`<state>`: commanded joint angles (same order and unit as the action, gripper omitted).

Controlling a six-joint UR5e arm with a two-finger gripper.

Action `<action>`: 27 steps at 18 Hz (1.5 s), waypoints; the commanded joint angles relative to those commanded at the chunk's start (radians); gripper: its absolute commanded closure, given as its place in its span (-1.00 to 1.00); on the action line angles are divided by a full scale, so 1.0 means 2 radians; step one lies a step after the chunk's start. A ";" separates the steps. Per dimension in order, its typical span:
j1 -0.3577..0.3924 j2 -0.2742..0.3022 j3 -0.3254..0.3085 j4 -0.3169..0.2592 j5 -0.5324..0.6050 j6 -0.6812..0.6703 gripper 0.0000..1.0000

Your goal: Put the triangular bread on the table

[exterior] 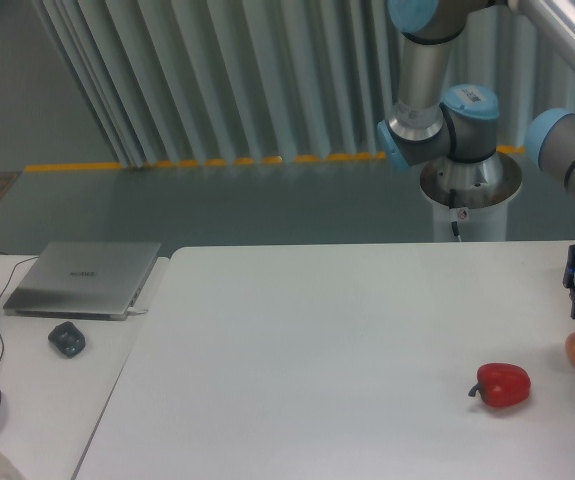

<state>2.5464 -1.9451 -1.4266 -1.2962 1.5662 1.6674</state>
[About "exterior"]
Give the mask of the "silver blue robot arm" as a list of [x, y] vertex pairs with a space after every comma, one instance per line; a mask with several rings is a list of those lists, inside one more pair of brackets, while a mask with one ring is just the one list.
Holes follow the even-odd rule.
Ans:
[[[487, 8], [485, 1], [388, 3], [404, 46], [397, 100], [377, 135], [392, 164], [421, 167], [421, 191], [451, 237], [470, 213], [507, 204], [521, 184], [517, 163], [496, 148], [496, 95], [478, 85], [442, 85], [455, 39], [471, 14]], [[575, 71], [575, 1], [512, 1], [509, 8], [528, 18]], [[575, 198], [575, 113], [541, 113], [524, 146], [534, 164]], [[575, 244], [563, 284], [575, 318]]]

